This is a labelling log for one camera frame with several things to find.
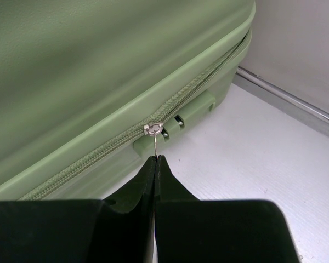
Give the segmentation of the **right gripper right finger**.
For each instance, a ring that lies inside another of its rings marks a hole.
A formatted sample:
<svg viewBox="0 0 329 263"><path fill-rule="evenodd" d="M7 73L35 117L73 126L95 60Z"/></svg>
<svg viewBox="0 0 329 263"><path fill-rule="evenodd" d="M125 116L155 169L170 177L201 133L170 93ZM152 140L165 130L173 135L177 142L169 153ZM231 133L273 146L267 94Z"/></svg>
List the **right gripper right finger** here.
<svg viewBox="0 0 329 263"><path fill-rule="evenodd" d="M159 262L298 262L286 219L264 199L201 201L155 168L155 239Z"/></svg>

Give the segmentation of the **green suitcase blue lining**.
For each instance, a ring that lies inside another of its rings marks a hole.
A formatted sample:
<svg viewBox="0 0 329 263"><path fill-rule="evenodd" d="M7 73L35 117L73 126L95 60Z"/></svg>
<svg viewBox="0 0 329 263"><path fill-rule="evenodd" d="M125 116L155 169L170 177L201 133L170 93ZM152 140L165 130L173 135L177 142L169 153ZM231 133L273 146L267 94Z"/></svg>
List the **green suitcase blue lining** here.
<svg viewBox="0 0 329 263"><path fill-rule="evenodd" d="M226 97L255 1L0 1L0 201L103 198Z"/></svg>

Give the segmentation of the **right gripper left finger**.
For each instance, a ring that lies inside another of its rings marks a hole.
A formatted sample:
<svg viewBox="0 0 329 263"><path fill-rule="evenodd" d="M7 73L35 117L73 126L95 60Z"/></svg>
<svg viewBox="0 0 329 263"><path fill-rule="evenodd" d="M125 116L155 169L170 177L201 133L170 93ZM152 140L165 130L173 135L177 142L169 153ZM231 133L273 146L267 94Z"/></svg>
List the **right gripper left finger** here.
<svg viewBox="0 0 329 263"><path fill-rule="evenodd" d="M155 168L105 199L0 201L0 262L152 262Z"/></svg>

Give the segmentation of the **aluminium table edge rail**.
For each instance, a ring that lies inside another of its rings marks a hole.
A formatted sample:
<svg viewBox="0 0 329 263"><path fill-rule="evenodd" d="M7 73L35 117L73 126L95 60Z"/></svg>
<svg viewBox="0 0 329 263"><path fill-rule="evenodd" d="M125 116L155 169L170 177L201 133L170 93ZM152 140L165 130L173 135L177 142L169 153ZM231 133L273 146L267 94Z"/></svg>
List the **aluminium table edge rail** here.
<svg viewBox="0 0 329 263"><path fill-rule="evenodd" d="M269 105L329 138L329 113L263 80L242 67L233 83Z"/></svg>

